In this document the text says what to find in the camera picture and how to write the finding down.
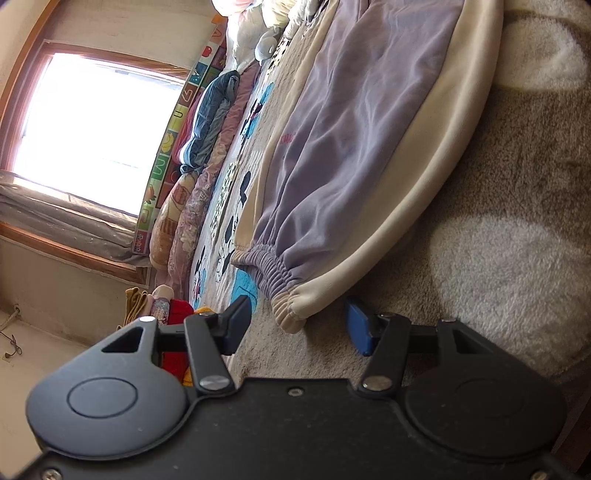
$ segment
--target metal screw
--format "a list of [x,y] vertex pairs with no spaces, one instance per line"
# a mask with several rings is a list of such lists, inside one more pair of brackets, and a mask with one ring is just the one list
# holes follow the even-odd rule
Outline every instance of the metal screw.
[[221,375],[209,375],[199,380],[199,385],[205,388],[205,390],[210,390],[214,392],[217,390],[223,390],[229,384],[230,379],[223,377]]
[[41,474],[41,480],[61,480],[61,473],[54,468],[48,468]]
[[392,380],[383,375],[373,375],[363,380],[363,387],[372,392],[383,392],[392,387]]
[[287,394],[292,397],[301,397],[304,394],[304,389],[300,387],[290,388]]
[[542,470],[538,470],[531,476],[531,480],[548,480],[548,474]]

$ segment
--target plush toy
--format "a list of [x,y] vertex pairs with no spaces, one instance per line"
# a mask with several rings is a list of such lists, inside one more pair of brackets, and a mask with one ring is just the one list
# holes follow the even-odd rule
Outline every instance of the plush toy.
[[279,43],[283,29],[281,27],[271,27],[265,33],[263,33],[261,39],[256,44],[255,58],[262,63],[265,60],[270,59]]

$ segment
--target windowsill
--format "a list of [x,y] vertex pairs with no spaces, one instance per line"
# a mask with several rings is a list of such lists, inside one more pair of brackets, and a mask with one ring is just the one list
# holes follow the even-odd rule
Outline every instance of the windowsill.
[[76,250],[75,248],[58,244],[4,222],[0,222],[0,237],[82,268],[87,268],[88,270],[106,274],[133,284],[145,286],[150,279],[150,269],[148,267],[134,267],[132,265],[112,262]]

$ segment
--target white pillow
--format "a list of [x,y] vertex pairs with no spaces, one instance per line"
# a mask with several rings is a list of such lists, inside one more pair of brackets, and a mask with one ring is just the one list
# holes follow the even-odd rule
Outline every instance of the white pillow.
[[226,29],[228,57],[225,70],[244,72],[255,60],[256,44],[266,31],[260,5],[231,15]]

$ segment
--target curtain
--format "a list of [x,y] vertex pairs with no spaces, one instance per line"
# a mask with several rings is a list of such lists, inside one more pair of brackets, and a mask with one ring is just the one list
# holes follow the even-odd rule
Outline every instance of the curtain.
[[8,171],[0,171],[0,220],[106,260],[150,266],[132,253],[136,217]]

